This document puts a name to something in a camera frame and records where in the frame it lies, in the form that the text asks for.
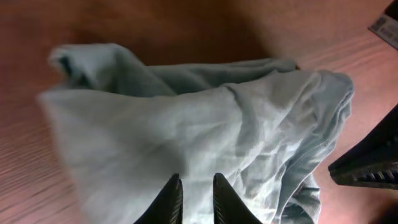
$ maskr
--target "crumpled fabric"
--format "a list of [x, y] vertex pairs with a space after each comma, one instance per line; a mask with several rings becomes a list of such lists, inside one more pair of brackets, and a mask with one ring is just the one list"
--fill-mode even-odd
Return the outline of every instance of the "crumpled fabric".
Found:
[[317, 223], [312, 172], [351, 111], [353, 82], [291, 60], [146, 66], [116, 44], [65, 45], [40, 95], [85, 223], [132, 224], [174, 173], [183, 222], [213, 223], [224, 174], [263, 223]]

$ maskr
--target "towel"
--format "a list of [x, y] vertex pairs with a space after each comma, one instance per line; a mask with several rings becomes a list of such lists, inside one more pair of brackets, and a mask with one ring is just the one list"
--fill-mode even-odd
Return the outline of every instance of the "towel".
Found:
[[85, 223], [134, 223], [174, 173], [183, 222], [212, 223], [215, 173], [263, 223], [317, 223], [311, 173], [351, 111], [341, 73], [291, 60], [146, 66], [116, 44], [65, 45], [39, 96]]

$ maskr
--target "black object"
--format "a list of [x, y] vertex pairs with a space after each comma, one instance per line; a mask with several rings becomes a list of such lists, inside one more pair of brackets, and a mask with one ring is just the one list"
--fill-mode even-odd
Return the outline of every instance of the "black object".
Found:
[[[181, 224], [182, 182], [174, 174], [135, 224]], [[215, 224], [261, 224], [245, 206], [223, 174], [213, 179]]]
[[339, 185], [398, 190], [398, 105], [329, 172]]

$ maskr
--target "wooden surface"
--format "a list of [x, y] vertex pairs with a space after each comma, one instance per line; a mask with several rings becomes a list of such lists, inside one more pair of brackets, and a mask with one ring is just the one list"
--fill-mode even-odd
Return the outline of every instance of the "wooden surface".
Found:
[[115, 42], [148, 65], [296, 60], [349, 74], [353, 115], [316, 170], [320, 224], [362, 224], [396, 199], [390, 190], [335, 185], [328, 164], [398, 103], [398, 51], [366, 27], [390, 0], [3, 0], [0, 2], [0, 223], [79, 223], [35, 96], [61, 80], [47, 65], [66, 43]]

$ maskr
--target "dark box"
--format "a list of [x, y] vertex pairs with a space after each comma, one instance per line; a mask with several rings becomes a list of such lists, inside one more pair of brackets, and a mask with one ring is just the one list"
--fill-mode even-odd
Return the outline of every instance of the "dark box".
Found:
[[369, 30], [398, 50], [398, 0], [384, 10]]

